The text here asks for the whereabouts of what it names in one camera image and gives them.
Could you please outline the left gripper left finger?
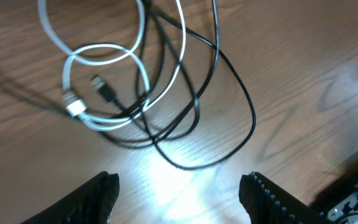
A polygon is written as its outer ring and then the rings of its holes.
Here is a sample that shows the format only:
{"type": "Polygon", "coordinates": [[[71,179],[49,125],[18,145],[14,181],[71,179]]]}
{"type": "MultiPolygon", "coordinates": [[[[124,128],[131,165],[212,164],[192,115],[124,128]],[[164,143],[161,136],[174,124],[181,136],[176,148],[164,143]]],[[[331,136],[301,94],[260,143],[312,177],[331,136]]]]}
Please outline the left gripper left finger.
{"type": "Polygon", "coordinates": [[[107,224],[118,196],[119,175],[103,171],[24,223],[107,224]]]}

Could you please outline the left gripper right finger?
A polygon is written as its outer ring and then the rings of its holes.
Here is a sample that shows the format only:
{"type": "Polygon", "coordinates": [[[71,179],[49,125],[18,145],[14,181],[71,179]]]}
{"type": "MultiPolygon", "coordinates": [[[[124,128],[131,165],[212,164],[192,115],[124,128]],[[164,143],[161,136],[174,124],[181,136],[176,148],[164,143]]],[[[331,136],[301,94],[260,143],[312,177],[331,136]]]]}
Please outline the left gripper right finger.
{"type": "Polygon", "coordinates": [[[259,172],[241,177],[239,201],[255,224],[331,223],[259,172]]]}

